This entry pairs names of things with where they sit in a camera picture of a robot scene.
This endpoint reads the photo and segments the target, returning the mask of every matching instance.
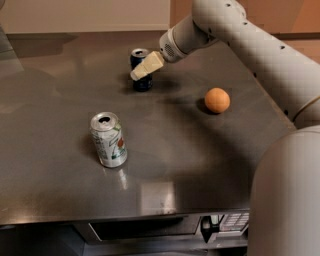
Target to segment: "soda can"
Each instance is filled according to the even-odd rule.
[[[113,168],[127,159],[119,118],[110,112],[102,112],[91,119],[90,131],[102,165]]]
[[[147,57],[149,51],[147,49],[135,49],[131,52],[130,63],[133,70],[141,61]],[[133,88],[138,92],[148,91],[152,87],[152,75],[149,74],[138,81],[133,81]]]

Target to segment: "ball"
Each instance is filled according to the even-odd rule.
[[[213,113],[220,114],[230,106],[230,97],[221,88],[213,88],[206,93],[204,98],[206,107]]]

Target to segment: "silver can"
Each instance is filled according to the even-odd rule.
[[[95,115],[90,123],[91,135],[102,165],[113,168],[127,159],[119,118],[110,112]]]

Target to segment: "table top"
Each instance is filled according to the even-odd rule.
[[[221,42],[134,91],[130,53],[157,50],[161,34],[9,37],[18,59],[0,75],[0,225],[249,209],[259,159],[293,125]],[[231,97],[220,115],[204,105],[213,87]],[[99,163],[89,131],[105,111],[128,149],[114,169]]]

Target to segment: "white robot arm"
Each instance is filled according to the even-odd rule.
[[[320,66],[246,19],[235,0],[194,0],[192,15],[160,39],[167,62],[177,62],[219,39],[252,71],[298,128],[319,124]]]
[[[303,128],[275,142],[251,190],[249,256],[320,251],[320,66],[246,19],[235,0],[194,0],[192,15],[160,39],[167,62],[221,40],[279,107]]]

